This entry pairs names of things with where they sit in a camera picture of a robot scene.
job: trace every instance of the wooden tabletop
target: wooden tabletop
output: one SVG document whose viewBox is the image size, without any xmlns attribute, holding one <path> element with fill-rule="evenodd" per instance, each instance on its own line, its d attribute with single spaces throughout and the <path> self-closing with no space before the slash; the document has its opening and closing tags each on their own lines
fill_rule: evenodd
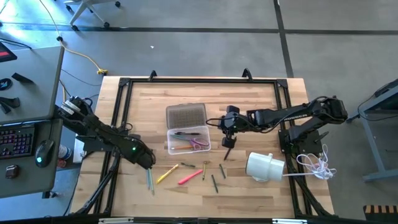
<svg viewBox="0 0 398 224">
<path fill-rule="evenodd" d="M 96 115 L 106 124 L 111 123 L 119 78 L 104 77 L 99 94 Z M 308 102 L 303 79 L 287 80 L 292 105 Z M 121 101 L 118 122 L 121 120 L 124 101 L 125 97 Z M 145 170 L 123 159 L 118 172 L 112 216 L 293 217 L 288 178 L 283 178 L 281 182 L 259 183 L 247 176 L 244 170 L 250 152 L 273 153 L 275 159 L 284 160 L 280 153 L 277 129 L 268 134 L 238 133 L 235 148 L 228 159 L 223 161 L 226 149 L 221 145 L 221 139 L 224 135 L 216 127 L 209 127 L 211 151 L 171 156 L 167 152 L 165 109 L 181 103 L 204 103 L 208 118 L 224 115 L 228 105 L 235 105 L 243 112 L 277 108 L 274 88 L 268 84 L 135 83 L 127 121 L 134 126 L 132 131 L 140 134 L 142 140 L 154 149 L 157 158 L 152 170 L 154 180 L 180 162 L 194 164 L 199 169 L 203 161 L 210 163 L 204 181 L 201 176 L 197 176 L 184 185 L 178 185 L 180 179 L 195 171 L 193 168 L 180 166 L 160 184 L 155 185 L 153 196 L 146 186 Z M 81 208 L 97 188 L 103 157 L 104 153 L 96 152 L 83 161 L 71 212 Z M 219 164 L 224 167 L 226 179 L 220 172 Z M 219 193 L 215 192 L 211 174 L 216 179 Z M 324 208 L 333 213 L 327 182 L 309 176 L 307 184 Z M 298 191 L 298 195 L 304 211 L 301 191 Z M 108 187 L 105 190 L 103 207 L 107 196 Z"/>
</svg>

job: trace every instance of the pink scissors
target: pink scissors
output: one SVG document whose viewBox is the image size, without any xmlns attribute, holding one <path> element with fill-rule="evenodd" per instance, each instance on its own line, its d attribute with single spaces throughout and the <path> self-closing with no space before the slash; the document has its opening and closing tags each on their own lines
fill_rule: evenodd
<svg viewBox="0 0 398 224">
<path fill-rule="evenodd" d="M 190 139 L 190 138 L 185 138 L 185 137 L 177 135 L 177 134 L 172 134 L 171 136 L 174 138 L 177 138 L 177 139 L 184 140 L 184 141 L 189 141 L 189 143 L 193 147 L 194 151 L 205 150 L 206 146 L 210 145 L 210 143 L 208 141 L 204 140 L 203 138 L 191 138 Z"/>
</svg>

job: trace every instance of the white mug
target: white mug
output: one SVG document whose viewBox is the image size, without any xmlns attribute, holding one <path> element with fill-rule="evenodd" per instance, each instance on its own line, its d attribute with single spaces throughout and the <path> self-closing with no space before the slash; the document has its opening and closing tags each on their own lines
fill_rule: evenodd
<svg viewBox="0 0 398 224">
<path fill-rule="evenodd" d="M 272 158 L 272 154 L 262 155 L 251 152 L 246 163 L 246 174 L 258 182 L 268 180 L 282 180 L 285 161 Z"/>
</svg>

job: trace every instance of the yellow pencil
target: yellow pencil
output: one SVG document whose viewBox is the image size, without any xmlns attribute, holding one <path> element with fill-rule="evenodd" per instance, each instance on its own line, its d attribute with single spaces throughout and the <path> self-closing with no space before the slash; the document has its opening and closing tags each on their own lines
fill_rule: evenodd
<svg viewBox="0 0 398 224">
<path fill-rule="evenodd" d="M 161 175 L 159 177 L 159 179 L 156 180 L 156 184 L 160 183 L 160 181 L 162 181 L 164 178 L 166 178 L 171 172 L 173 172 L 173 170 L 175 170 L 178 167 L 178 164 L 175 165 L 173 168 L 171 168 L 169 171 L 167 171 L 167 173 Z"/>
</svg>

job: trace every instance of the rgb keyboard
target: rgb keyboard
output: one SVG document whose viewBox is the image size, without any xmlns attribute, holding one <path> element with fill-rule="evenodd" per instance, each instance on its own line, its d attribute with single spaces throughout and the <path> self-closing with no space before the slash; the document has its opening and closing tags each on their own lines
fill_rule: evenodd
<svg viewBox="0 0 398 224">
<path fill-rule="evenodd" d="M 0 128 L 0 159 L 31 156 L 34 149 L 33 124 Z"/>
</svg>

